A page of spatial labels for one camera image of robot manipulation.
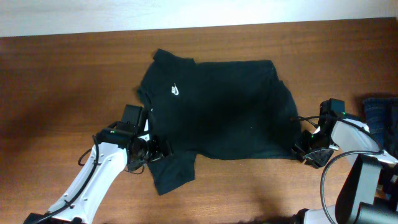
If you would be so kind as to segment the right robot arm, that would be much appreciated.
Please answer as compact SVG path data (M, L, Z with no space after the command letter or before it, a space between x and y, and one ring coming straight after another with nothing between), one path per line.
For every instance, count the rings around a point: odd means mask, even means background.
M345 111L344 101L320 104L314 133L304 131L294 147L306 165L323 170L322 208L302 209L289 223L397 223L397 98L364 100L366 120ZM326 174L339 159L351 170L336 199L325 202Z

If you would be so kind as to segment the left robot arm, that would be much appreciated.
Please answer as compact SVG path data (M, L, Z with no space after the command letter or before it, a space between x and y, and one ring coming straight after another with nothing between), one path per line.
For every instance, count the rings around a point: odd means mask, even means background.
M126 105L121 120L93 135L87 161L64 194L43 215L31 213L26 223L92 223L115 178L139 175L145 166L172 155L152 135L151 111Z

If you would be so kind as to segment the black nike t-shirt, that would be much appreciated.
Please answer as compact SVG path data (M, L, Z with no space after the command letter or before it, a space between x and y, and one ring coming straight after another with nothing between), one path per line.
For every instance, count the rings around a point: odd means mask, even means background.
M149 165L159 195L195 178L195 159L293 159L295 101L270 60L197 63L159 49L137 94L173 154Z

